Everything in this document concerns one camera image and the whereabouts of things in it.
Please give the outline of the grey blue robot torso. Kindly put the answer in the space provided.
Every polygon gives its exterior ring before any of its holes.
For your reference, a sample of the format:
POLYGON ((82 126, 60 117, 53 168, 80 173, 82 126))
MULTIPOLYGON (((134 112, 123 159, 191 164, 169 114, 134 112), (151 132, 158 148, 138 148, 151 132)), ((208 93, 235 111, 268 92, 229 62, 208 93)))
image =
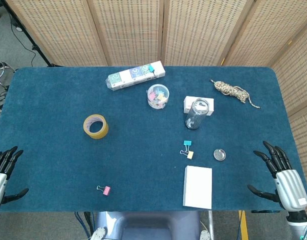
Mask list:
POLYGON ((213 215, 206 226, 197 210, 103 211, 90 240, 214 240, 213 215))

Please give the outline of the woven bamboo folding screen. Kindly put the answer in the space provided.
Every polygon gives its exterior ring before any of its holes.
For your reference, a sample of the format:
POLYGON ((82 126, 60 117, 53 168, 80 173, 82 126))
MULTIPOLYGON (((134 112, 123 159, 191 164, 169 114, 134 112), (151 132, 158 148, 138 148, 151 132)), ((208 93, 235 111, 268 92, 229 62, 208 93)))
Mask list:
MULTIPOLYGON (((58 66, 218 67, 252 0, 8 0, 58 66)), ((266 68, 307 19, 307 0, 259 0, 255 29, 229 66, 266 68)))

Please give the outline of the small white printed box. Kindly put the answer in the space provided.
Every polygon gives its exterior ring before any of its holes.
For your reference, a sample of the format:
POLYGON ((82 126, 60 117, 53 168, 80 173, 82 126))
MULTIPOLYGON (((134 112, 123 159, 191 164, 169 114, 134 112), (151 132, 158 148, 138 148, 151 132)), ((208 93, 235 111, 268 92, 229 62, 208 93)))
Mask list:
MULTIPOLYGON (((195 100, 197 100, 199 97, 196 96, 186 96, 183 100, 183 113, 188 114, 189 110, 191 109, 191 106, 195 100)), ((211 116, 214 112, 214 99, 213 98, 206 98, 202 97, 203 100, 208 102, 208 112, 207 116, 211 116)))

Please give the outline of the pink binder clip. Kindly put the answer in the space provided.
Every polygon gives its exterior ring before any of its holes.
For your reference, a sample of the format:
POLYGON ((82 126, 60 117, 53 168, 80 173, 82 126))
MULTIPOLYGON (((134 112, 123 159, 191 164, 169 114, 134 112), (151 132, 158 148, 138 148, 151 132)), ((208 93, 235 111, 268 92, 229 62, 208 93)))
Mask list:
POLYGON ((111 187, 109 187, 107 185, 105 187, 102 187, 102 186, 98 185, 96 187, 96 189, 98 191, 101 191, 104 196, 108 196, 110 194, 110 191, 111 191, 111 187))

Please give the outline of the blue felt table cloth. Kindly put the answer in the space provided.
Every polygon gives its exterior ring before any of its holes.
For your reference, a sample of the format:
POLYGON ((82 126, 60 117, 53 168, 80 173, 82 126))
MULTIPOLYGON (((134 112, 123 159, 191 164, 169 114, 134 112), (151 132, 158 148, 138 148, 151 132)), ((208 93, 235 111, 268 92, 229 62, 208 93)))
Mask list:
POLYGON ((157 80, 170 92, 161 110, 147 102, 148 81, 117 91, 105 80, 116 67, 26 67, 16 71, 0 117, 0 151, 23 150, 6 186, 24 188, 4 212, 182 211, 186 166, 212 169, 215 210, 276 210, 247 185, 273 192, 263 141, 299 157, 275 72, 267 67, 168 66, 157 80), (212 115, 186 127, 186 96, 214 99, 212 115), (102 115, 109 130, 93 139, 83 128, 102 115), (187 159, 184 141, 191 141, 187 159), (223 149, 218 161, 214 151, 223 149), (111 187, 108 196, 97 186, 111 187))

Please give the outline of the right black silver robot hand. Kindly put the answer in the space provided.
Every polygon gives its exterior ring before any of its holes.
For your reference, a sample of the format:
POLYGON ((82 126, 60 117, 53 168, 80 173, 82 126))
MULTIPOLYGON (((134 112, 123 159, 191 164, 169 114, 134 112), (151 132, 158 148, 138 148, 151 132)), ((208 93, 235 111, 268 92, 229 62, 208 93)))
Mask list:
POLYGON ((258 150, 253 152, 265 162, 275 183, 275 193, 260 191, 250 184, 247 188, 260 198, 279 203, 288 212, 304 211, 307 207, 307 192, 298 171, 292 167, 282 148, 267 141, 263 141, 263 145, 269 155, 258 150))

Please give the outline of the clear jar of binder clips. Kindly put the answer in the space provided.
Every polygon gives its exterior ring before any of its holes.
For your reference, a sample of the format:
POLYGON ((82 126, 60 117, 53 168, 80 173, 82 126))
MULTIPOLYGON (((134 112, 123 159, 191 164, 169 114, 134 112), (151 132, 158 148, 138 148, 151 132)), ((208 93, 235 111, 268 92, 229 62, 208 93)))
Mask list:
POLYGON ((147 102, 154 109, 163 109, 168 103, 170 92, 163 84, 154 84, 147 90, 147 102))

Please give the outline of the chrome metal rack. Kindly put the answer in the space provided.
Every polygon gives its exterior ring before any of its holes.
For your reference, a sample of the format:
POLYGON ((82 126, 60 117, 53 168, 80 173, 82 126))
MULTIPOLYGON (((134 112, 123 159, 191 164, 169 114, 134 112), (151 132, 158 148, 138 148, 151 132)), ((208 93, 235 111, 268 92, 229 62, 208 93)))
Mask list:
POLYGON ((9 85, 4 85, 1 80, 3 79, 6 70, 10 70, 12 71, 12 73, 14 74, 16 72, 16 70, 7 62, 1 61, 0 60, 0 86, 5 90, 8 91, 9 89, 9 85))

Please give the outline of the large plain white box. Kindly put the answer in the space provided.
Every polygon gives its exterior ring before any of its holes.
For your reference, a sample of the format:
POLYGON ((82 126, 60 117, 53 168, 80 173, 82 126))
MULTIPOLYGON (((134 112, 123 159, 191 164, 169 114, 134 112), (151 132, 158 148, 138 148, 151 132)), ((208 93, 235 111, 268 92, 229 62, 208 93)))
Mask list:
POLYGON ((213 170, 207 167, 187 165, 184 170, 184 207, 212 209, 213 170))

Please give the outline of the yellow packing tape roll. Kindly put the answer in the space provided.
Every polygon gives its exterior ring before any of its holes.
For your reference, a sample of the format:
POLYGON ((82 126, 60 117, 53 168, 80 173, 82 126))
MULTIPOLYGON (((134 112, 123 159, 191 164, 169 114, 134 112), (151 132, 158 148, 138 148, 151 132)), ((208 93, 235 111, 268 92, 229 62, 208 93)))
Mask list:
POLYGON ((84 120, 83 130, 90 138, 98 140, 98 139, 104 138, 107 135, 107 133, 109 131, 109 125, 108 125, 106 119, 102 115, 92 114, 84 120), (91 125, 95 122, 101 122, 102 127, 97 132, 91 132, 90 131, 91 125))

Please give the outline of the clear glass bottle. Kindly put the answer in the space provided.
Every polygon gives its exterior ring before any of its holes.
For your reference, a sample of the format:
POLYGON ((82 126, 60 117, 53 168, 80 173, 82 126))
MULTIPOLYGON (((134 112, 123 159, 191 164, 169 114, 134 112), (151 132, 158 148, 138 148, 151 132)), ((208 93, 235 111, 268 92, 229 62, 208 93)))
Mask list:
POLYGON ((203 98, 197 98, 187 114, 185 125, 188 129, 197 129, 209 112, 209 103, 203 98))

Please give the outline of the yellow binder clip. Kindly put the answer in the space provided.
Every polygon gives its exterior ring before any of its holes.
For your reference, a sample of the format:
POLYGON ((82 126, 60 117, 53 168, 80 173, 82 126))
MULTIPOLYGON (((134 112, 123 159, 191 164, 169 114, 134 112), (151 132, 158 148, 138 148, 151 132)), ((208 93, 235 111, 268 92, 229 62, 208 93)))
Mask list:
POLYGON ((191 160, 193 158, 193 154, 194 152, 193 151, 183 151, 183 150, 180 150, 179 152, 181 155, 185 155, 187 159, 191 160))

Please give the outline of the long white tissue pack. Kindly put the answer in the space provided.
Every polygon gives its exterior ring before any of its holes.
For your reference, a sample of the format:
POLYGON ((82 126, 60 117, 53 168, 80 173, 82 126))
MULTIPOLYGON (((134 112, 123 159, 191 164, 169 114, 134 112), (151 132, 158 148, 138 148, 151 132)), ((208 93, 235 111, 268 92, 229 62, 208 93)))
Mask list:
POLYGON ((120 72, 112 73, 108 75, 105 83, 110 90, 116 91, 157 78, 162 78, 165 76, 165 74, 166 71, 164 66, 159 60, 145 65, 132 67, 120 72), (152 65, 154 68, 154 73, 148 72, 145 74, 144 70, 146 65, 152 65))

